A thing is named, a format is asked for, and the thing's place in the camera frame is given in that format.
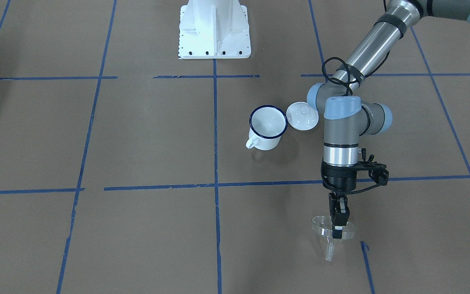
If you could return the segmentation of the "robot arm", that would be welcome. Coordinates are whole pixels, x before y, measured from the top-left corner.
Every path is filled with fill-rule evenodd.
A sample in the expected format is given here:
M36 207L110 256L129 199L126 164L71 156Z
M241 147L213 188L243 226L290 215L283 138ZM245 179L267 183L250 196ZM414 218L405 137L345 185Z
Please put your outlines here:
M348 195L358 194L357 175L368 172L374 187L386 186L386 165L359 147L359 138L385 132L393 122L388 106L355 95L365 79L387 59L395 43L424 17L470 22L470 0L390 0L385 12L346 60L336 56L321 65L326 82L311 87L307 103L324 116L323 186L329 190L330 236L342 239L348 224Z

